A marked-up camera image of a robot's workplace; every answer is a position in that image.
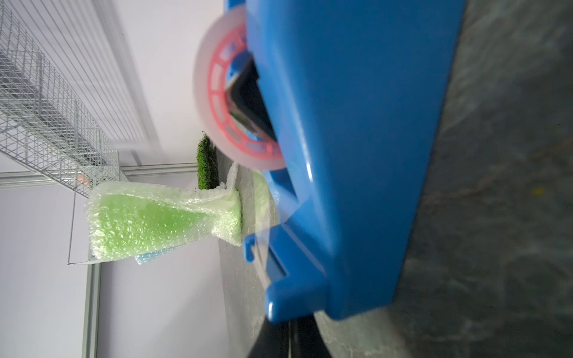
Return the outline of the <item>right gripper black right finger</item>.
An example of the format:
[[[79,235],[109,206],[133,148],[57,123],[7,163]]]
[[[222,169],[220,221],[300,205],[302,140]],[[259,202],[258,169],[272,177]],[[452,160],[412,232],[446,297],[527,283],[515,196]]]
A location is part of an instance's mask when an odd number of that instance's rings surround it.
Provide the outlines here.
[[[290,322],[290,356],[292,358],[331,358],[314,315]]]

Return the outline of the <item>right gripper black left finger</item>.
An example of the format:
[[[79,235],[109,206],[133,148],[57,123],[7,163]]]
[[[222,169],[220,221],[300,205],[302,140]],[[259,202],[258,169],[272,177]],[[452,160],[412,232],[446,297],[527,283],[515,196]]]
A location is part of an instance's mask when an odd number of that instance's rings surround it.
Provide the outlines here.
[[[266,319],[247,358],[288,358],[288,356],[289,323],[272,323]]]

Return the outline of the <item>green plastic wine glass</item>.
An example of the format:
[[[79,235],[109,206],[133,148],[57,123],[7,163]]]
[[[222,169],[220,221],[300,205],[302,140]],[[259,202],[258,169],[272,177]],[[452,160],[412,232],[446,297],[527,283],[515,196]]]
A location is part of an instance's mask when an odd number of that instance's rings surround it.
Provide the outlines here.
[[[216,237],[240,244],[242,212],[234,189],[219,198],[176,204],[126,194],[88,201],[90,249],[101,261],[117,261]]]

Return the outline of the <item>blue tape dispenser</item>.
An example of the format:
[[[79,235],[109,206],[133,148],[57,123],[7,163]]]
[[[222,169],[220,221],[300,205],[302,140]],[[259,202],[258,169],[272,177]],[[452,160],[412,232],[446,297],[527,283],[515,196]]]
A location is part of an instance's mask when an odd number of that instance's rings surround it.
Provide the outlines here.
[[[270,172],[267,317],[345,319],[401,274],[464,1],[226,1],[247,28],[286,168]],[[237,22],[231,12],[237,10]]]

